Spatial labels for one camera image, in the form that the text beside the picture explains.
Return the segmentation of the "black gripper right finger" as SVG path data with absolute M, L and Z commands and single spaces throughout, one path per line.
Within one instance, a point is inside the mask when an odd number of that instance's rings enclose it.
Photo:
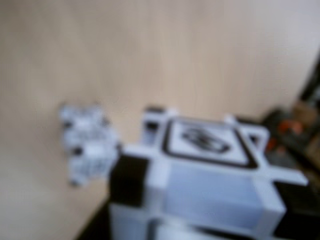
M 320 195 L 310 186 L 278 186 L 286 211 L 277 226 L 277 237 L 316 240 L 320 235 Z

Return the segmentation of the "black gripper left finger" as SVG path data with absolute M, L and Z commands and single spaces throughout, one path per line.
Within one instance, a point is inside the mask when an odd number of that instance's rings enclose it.
M 108 199 L 89 217 L 74 240 L 111 240 L 110 214 Z

